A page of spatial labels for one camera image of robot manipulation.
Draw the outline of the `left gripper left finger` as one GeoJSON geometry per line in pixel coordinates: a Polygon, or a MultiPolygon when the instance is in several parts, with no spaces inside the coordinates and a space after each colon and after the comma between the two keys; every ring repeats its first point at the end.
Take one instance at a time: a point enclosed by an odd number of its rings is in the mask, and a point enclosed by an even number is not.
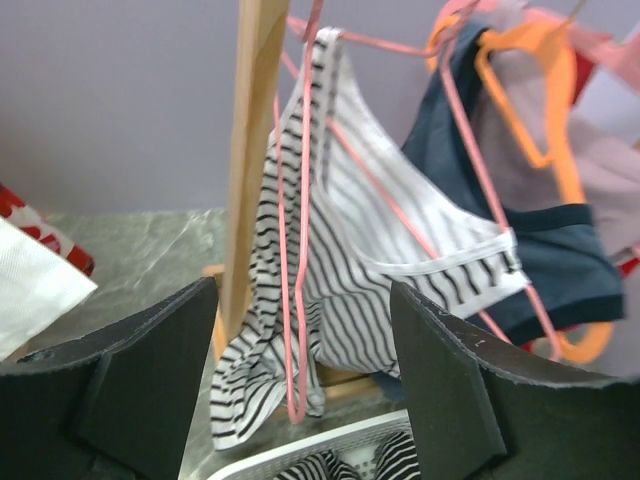
{"type": "Polygon", "coordinates": [[[201,278],[2,364],[2,478],[177,478],[217,305],[215,280],[201,278]]]}

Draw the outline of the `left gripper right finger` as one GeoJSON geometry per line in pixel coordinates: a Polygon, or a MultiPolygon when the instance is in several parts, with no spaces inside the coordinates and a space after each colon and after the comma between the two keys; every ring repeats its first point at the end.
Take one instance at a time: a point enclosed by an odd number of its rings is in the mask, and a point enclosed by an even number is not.
{"type": "Polygon", "coordinates": [[[639,381],[556,363],[390,291],[393,337],[426,479],[635,479],[639,381]]]}

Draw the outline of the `white striped tank top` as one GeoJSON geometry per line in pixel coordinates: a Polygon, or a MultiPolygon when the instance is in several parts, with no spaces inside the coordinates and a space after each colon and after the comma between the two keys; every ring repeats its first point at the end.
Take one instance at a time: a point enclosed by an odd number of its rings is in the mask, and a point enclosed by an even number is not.
{"type": "Polygon", "coordinates": [[[389,295],[403,282],[460,318],[527,285],[513,233],[454,204],[415,168],[364,101],[341,33],[321,29],[269,137],[257,211],[252,298],[241,333],[213,374],[214,446],[247,441],[286,397],[282,268],[299,263],[301,160],[310,154],[307,412],[325,395],[317,366],[400,373],[389,295]]]}

